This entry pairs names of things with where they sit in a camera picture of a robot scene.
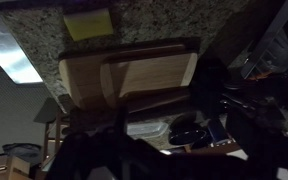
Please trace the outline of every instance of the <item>cutting board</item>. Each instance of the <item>cutting board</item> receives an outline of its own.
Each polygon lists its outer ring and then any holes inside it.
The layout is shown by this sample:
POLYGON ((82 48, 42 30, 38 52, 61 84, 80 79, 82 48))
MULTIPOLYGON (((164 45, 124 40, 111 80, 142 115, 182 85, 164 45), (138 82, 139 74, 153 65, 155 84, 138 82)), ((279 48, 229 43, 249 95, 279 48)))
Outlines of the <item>cutting board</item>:
POLYGON ((186 52, 108 60, 101 66, 103 95, 107 104, 115 108, 129 93, 134 96, 188 86, 197 59, 196 52, 186 52))
POLYGON ((104 60, 107 58, 134 58, 184 50, 183 44, 167 44, 93 53, 60 60, 59 71, 63 86, 77 107, 83 110, 110 108, 104 98, 101 85, 100 69, 104 60))

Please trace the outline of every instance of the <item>kitchen utensil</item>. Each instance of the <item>kitchen utensil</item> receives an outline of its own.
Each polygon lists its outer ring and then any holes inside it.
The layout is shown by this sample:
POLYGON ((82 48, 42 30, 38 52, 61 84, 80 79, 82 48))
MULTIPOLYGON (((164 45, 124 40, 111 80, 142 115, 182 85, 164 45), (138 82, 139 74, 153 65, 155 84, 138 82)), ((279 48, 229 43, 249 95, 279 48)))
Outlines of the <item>kitchen utensil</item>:
POLYGON ((182 146, 198 142, 207 137, 207 132, 194 123, 196 113, 189 113, 178 117, 170 126, 169 143, 182 146))
POLYGON ((141 139, 159 137, 165 133, 168 124, 165 122, 131 124, 127 126, 127 135, 141 139))
POLYGON ((224 129, 224 126, 219 119, 211 119, 208 122, 207 127, 215 144, 223 144, 230 140, 226 130, 224 129))

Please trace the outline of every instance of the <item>wooden cutting board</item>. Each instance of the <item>wooden cutting board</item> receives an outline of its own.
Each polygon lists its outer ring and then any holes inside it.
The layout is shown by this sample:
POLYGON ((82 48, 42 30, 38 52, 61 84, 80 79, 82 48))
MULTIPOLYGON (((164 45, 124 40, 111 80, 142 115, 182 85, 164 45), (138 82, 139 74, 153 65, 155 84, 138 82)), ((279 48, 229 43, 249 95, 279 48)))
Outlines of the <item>wooden cutting board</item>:
POLYGON ((186 52, 105 62, 101 66, 101 83, 106 102, 115 108, 129 93, 134 96, 188 86, 197 59, 197 53, 186 52))
POLYGON ((109 108, 103 96, 100 78, 101 65, 105 59, 134 58, 184 50, 183 44, 167 44, 93 53, 62 59, 59 62, 59 71, 63 86, 77 107, 83 110, 109 108))

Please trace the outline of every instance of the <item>kitchen counter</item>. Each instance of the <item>kitchen counter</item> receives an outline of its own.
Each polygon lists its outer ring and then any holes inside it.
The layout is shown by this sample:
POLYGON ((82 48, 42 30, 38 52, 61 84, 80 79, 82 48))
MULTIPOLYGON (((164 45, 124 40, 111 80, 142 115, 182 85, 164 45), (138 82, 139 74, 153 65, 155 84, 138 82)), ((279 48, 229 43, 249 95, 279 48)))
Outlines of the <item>kitchen counter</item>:
POLYGON ((73 103, 63 87, 58 70, 60 54, 100 51, 154 40, 196 40, 203 54, 231 15, 243 12, 254 0, 120 0, 110 3, 114 35, 74 42, 63 14, 102 7, 104 1, 62 1, 47 5, 25 1, 0 4, 0 16, 41 75, 47 88, 66 112, 73 103))
MULTIPOLYGON (((74 104, 62 85, 60 57, 129 47, 154 41, 191 39, 201 58, 220 58, 229 65, 267 28, 281 2, 276 0, 26 0, 0 4, 9 27, 44 83, 65 112, 74 104), (74 42, 63 14, 109 7, 114 34, 74 42)), ((171 122, 178 115, 150 119, 171 122)), ((168 134, 147 140, 158 149, 171 148, 168 134)))

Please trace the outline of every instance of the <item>sponge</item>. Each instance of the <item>sponge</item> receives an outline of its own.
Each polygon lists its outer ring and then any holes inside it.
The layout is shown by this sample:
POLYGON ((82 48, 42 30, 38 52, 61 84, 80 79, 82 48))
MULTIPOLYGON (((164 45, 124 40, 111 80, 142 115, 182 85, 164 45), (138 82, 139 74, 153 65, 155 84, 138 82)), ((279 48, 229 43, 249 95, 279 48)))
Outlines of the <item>sponge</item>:
POLYGON ((64 22, 74 41, 113 34, 108 9, 64 15, 64 22))

